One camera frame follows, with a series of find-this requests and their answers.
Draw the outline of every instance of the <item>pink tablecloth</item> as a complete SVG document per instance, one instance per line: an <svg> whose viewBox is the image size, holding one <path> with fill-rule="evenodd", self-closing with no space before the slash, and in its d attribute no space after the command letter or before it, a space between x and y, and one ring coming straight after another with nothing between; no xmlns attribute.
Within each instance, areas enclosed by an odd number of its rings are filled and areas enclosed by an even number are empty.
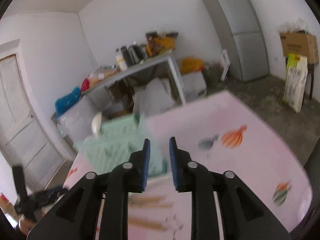
<svg viewBox="0 0 320 240"><path fill-rule="evenodd" d="M146 123L169 162L169 138L175 136L178 148L188 151L194 161L210 171L234 171L289 232L305 216L312 190L303 167L284 141L230 93L221 92L177 107L146 119ZM65 186L73 186L92 170L88 161L78 154ZM169 186L171 183L167 181L158 189L153 187L142 194L154 196L161 192L160 195L167 195L169 200L164 201L174 203L171 209L135 211L129 208L132 216L137 213L148 220L161 218L163 230L146 230L129 224L129 239L172 239L172 234L179 236L177 239L190 237L190 195L174 192L173 186ZM190 207L189 215L183 211L183 202L184 207ZM184 225L183 230L177 230L179 224Z"/></svg>

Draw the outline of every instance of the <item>white bottle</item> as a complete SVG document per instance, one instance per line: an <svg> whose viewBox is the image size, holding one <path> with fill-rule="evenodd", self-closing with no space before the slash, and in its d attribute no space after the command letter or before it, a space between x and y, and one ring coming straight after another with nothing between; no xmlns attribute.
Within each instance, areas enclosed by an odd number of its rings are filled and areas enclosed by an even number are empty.
<svg viewBox="0 0 320 240"><path fill-rule="evenodd" d="M126 71L128 69L127 63L124 60L124 57L119 49L116 49L116 60L121 71Z"/></svg>

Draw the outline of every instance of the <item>yellow plastic bag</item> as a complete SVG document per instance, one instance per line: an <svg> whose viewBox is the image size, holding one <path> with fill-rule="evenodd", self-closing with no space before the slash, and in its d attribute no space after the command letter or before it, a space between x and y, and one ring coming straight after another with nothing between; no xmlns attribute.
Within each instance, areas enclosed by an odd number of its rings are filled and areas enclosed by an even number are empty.
<svg viewBox="0 0 320 240"><path fill-rule="evenodd" d="M204 69L204 62L202 59L187 57L181 62L180 72L181 74L187 74L194 71L200 71Z"/></svg>

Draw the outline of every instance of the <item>gray refrigerator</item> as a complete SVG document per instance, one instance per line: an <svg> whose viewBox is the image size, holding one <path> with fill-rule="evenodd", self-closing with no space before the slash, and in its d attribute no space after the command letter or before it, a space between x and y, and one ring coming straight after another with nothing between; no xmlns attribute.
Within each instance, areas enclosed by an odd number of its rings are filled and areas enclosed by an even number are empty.
<svg viewBox="0 0 320 240"><path fill-rule="evenodd" d="M269 74L261 28L250 0L202 0L231 61L229 73L240 81Z"/></svg>

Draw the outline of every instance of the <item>silver screw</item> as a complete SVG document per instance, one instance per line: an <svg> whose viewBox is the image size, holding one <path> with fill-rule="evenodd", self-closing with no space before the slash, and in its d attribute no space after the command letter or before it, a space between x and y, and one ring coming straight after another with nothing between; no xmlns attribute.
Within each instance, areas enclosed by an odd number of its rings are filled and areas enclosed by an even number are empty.
<svg viewBox="0 0 320 240"><path fill-rule="evenodd" d="M196 167L198 167L198 163L196 163L196 162L189 162L189 163L188 163L188 167L189 167L189 168L196 168Z"/></svg>
<svg viewBox="0 0 320 240"><path fill-rule="evenodd" d="M122 164L122 167L124 169L131 169L133 167L133 165L132 165L132 163L124 163L124 164Z"/></svg>
<svg viewBox="0 0 320 240"><path fill-rule="evenodd" d="M88 172L85 177L86 179L94 179L96 177L96 174L91 171L91 172Z"/></svg>
<svg viewBox="0 0 320 240"><path fill-rule="evenodd" d="M224 173L224 176L226 176L228 179L233 179L235 177L235 174L232 171L226 171Z"/></svg>

